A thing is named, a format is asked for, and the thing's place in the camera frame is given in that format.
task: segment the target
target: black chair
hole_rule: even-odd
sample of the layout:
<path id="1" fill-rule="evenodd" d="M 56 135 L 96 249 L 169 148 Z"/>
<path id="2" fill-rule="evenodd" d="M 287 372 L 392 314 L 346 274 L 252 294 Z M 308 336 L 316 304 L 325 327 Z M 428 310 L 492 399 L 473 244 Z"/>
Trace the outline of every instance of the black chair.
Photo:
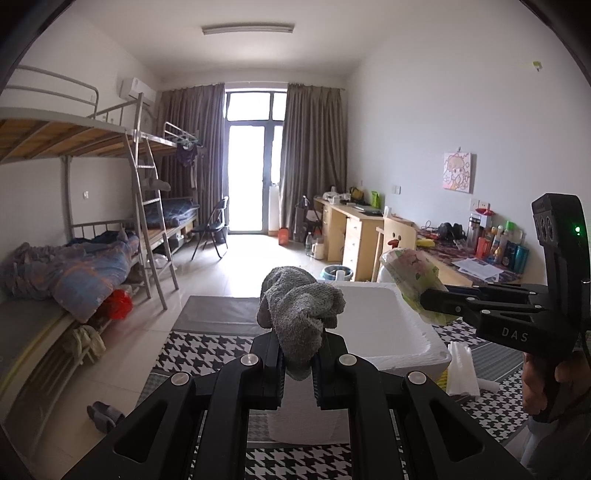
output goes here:
<path id="1" fill-rule="evenodd" d="M 191 230 L 192 233 L 197 233 L 199 235 L 199 238 L 197 240 L 197 246 L 195 247 L 195 251 L 193 252 L 193 256 L 191 257 L 191 260 L 193 260 L 193 258 L 195 258 L 195 254 L 197 253 L 197 249 L 199 248 L 199 243 L 201 243 L 201 239 L 203 237 L 205 237 L 205 243 L 203 244 L 203 249 L 205 250 L 205 246 L 207 245 L 207 242 L 209 241 L 207 239 L 208 234 L 209 234 L 209 238 L 212 239 L 213 246 L 216 248 L 216 253 L 219 258 L 222 258 L 222 256 L 220 255 L 220 252 L 217 249 L 216 239 L 213 236 L 214 233 L 221 232 L 221 234 L 223 236 L 223 241 L 226 244 L 226 252 L 228 251 L 228 240 L 226 239 L 226 234 L 224 233 L 224 230 L 227 227 L 226 213 L 225 213 L 227 206 L 228 206 L 228 197 L 224 197 L 222 200 L 220 200 L 219 202 L 216 203 L 215 207 L 213 207 L 213 210 L 212 210 L 211 214 L 209 215 L 209 219 L 207 220 L 207 223 L 202 223 L 201 225 L 198 225 L 197 227 L 195 227 Z"/>

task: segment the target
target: water bottle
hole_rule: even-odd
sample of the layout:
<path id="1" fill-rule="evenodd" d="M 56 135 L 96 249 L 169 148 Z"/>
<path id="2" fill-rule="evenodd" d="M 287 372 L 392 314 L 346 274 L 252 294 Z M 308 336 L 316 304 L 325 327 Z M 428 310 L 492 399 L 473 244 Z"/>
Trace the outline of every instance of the water bottle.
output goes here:
<path id="1" fill-rule="evenodd" d="M 306 237 L 306 255 L 308 255 L 309 257 L 312 256 L 312 243 L 314 242 L 314 237 L 312 236 L 311 233 L 308 233 L 308 236 Z"/>

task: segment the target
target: paper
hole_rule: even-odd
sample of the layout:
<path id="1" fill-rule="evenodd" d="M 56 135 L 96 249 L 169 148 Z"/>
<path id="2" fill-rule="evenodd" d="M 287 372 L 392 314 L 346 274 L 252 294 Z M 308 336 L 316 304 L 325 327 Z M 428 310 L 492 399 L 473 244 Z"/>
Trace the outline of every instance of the paper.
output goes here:
<path id="1" fill-rule="evenodd" d="M 469 258 L 468 260 L 460 260 L 453 262 L 453 264 L 460 268 L 460 272 L 467 273 L 473 277 L 481 280 L 489 280 L 491 278 L 498 281 L 499 275 L 503 273 L 500 268 L 490 265 L 486 262 L 476 258 Z"/>

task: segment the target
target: hand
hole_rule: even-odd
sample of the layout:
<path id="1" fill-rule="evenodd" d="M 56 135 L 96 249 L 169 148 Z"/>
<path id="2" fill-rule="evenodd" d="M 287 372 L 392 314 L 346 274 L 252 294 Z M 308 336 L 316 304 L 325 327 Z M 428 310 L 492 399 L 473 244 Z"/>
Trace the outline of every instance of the hand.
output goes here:
<path id="1" fill-rule="evenodd" d="M 524 354 L 523 373 L 523 407 L 529 415 L 537 415 L 548 406 L 544 394 L 544 375 L 536 370 L 533 355 Z M 591 388 L 591 368 L 583 352 L 573 352 L 572 356 L 556 367 L 554 377 L 558 383 L 571 383 L 573 401 Z"/>

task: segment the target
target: gray curtain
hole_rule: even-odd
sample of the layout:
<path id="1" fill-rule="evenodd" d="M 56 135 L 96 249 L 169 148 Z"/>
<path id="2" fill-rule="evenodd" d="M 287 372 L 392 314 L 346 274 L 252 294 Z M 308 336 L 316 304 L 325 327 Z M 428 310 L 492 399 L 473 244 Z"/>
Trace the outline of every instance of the gray curtain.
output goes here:
<path id="1" fill-rule="evenodd" d="M 292 85 L 287 88 L 283 123 L 280 226 L 293 227 L 294 206 L 347 181 L 345 125 L 340 90 Z"/>
<path id="2" fill-rule="evenodd" d="M 170 183 L 163 197 L 193 197 L 200 205 L 199 221 L 205 222 L 223 196 L 223 83 L 162 93 L 158 109 L 161 135 L 165 121 L 189 133 L 199 131 L 200 150 L 194 167 L 185 167 L 173 155 L 159 162 L 159 177 Z"/>

